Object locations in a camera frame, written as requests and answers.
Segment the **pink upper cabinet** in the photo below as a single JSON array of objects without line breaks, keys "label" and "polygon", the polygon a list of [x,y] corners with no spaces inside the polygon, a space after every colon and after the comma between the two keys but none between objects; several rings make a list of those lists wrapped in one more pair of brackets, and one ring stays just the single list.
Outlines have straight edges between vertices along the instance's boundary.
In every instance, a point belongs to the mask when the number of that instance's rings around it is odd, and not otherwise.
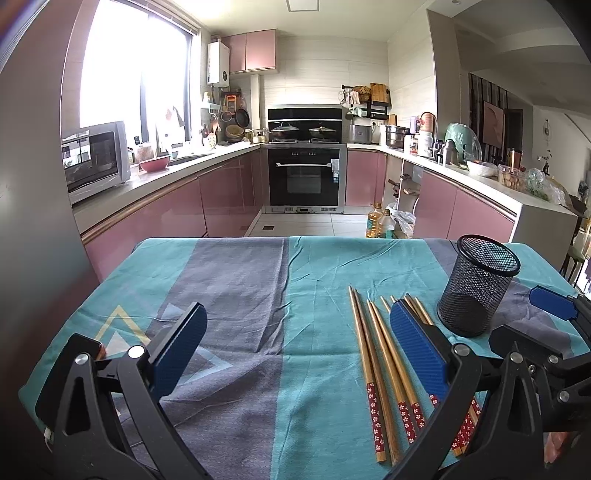
[{"label": "pink upper cabinet", "polygon": [[274,69],[275,30],[261,30],[246,34],[246,69]]},{"label": "pink upper cabinet", "polygon": [[246,34],[223,37],[222,43],[230,49],[230,73],[246,70]]}]

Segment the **white bowl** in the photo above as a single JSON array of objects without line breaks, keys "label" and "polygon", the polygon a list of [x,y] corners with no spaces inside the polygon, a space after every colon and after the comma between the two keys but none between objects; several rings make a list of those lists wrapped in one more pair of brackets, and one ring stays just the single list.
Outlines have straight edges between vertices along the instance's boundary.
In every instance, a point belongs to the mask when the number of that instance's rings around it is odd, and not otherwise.
[{"label": "white bowl", "polygon": [[479,177],[496,177],[498,175],[498,168],[494,163],[476,163],[468,161],[468,170],[472,175],[478,175]]}]

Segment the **microwave oven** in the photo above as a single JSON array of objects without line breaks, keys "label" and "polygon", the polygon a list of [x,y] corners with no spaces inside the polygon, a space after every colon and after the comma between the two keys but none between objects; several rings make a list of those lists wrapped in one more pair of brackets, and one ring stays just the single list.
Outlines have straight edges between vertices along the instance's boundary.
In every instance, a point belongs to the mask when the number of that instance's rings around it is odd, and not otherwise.
[{"label": "microwave oven", "polygon": [[70,203],[129,180],[127,137],[122,121],[63,132],[61,140]]}]

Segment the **bottle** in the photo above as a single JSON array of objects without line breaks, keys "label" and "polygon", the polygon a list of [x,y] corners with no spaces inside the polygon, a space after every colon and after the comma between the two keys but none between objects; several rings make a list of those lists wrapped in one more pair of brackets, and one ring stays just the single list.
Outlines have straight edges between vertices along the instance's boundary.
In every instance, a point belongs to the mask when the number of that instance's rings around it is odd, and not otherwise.
[{"label": "bottle", "polygon": [[382,218],[382,204],[377,202],[372,204],[372,207],[374,207],[374,209],[368,213],[368,227],[365,231],[365,238],[375,238],[378,220]]},{"label": "bottle", "polygon": [[394,238],[395,227],[396,222],[392,218],[392,213],[390,213],[390,210],[386,208],[382,218],[380,218],[378,221],[376,238]]}]

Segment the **food container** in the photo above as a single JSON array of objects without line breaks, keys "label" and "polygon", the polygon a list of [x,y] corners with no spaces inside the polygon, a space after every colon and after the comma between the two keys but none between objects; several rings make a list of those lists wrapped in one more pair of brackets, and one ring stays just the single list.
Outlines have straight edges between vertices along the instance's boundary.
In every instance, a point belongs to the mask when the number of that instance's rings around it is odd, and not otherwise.
[{"label": "food container", "polygon": [[150,173],[153,171],[164,170],[166,167],[168,167],[169,161],[170,155],[165,155],[163,157],[152,158],[150,160],[139,162],[139,166],[142,167],[142,169],[146,172]]},{"label": "food container", "polygon": [[496,177],[499,174],[499,169],[494,163],[477,163],[473,161],[467,161],[468,170],[472,175],[478,175],[479,177]]},{"label": "food container", "polygon": [[517,169],[507,165],[499,165],[499,182],[505,187],[518,192],[525,191],[525,174]]}]

